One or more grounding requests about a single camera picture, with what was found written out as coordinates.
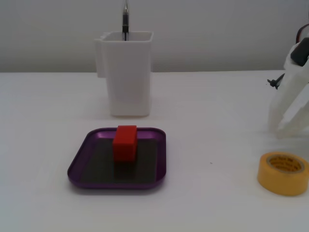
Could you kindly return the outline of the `white gripper with motor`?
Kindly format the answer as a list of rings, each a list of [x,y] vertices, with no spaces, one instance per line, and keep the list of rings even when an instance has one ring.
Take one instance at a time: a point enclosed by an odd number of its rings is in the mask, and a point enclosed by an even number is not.
[[[309,130],[308,58],[309,38],[306,37],[294,45],[286,57],[284,81],[270,103],[269,130],[275,132],[279,128],[277,137],[280,139]]]

